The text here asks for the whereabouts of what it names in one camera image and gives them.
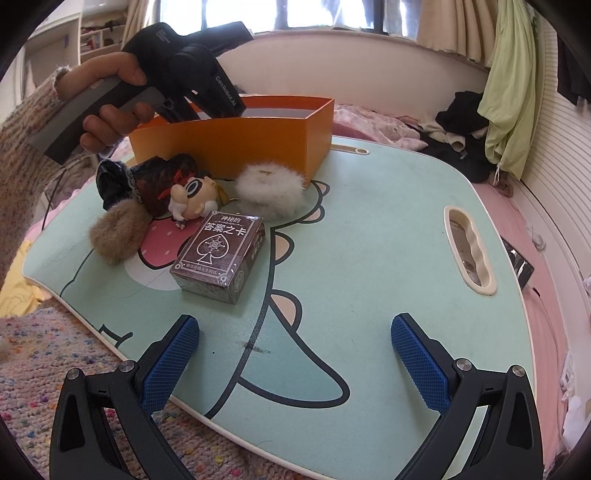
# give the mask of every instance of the deck of cards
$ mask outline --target deck of cards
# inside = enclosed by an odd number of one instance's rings
[[[264,240],[261,217],[212,212],[170,273],[183,290],[236,304]]]

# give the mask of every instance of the speckled knit sweater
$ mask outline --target speckled knit sweater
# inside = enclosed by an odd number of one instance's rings
[[[34,206],[59,166],[27,144],[61,107],[54,88],[58,70],[4,123],[0,132],[0,283],[31,224]],[[0,362],[0,415],[33,465],[48,476],[51,425],[64,374],[113,370],[117,357],[54,300],[21,318],[0,319],[9,343]],[[108,412],[129,469],[145,478],[113,411]],[[301,479],[240,448],[170,402],[154,416],[164,437],[198,479]]]

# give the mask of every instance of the open cardboard box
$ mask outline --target open cardboard box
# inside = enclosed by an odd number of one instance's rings
[[[214,178],[234,180],[248,164],[273,161],[309,183],[330,148],[335,101],[270,95],[242,99],[246,111],[240,118],[168,124],[156,117],[142,125],[129,136],[137,162],[188,153]]]

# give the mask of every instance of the blue gripper pad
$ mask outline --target blue gripper pad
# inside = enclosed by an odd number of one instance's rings
[[[162,410],[199,344],[199,324],[188,317],[144,380],[142,408],[151,415]]]
[[[401,315],[394,317],[390,334],[394,350],[427,407],[443,415],[450,404],[447,377]]]

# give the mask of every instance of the metal pivot bolt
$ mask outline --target metal pivot bolt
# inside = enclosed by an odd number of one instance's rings
[[[460,370],[464,370],[464,372],[468,372],[468,370],[472,369],[472,362],[470,362],[467,358],[460,358],[456,360],[456,365]]]
[[[513,365],[513,368],[511,368],[511,371],[517,375],[518,377],[524,377],[525,376],[525,369],[523,367],[521,367],[520,365]]]
[[[122,372],[131,372],[135,367],[135,362],[133,360],[126,360],[125,362],[121,362],[119,364],[119,370]]]
[[[78,378],[78,375],[80,375],[80,369],[79,368],[70,368],[68,370],[68,373],[66,374],[66,378],[68,380],[74,380],[75,378]]]

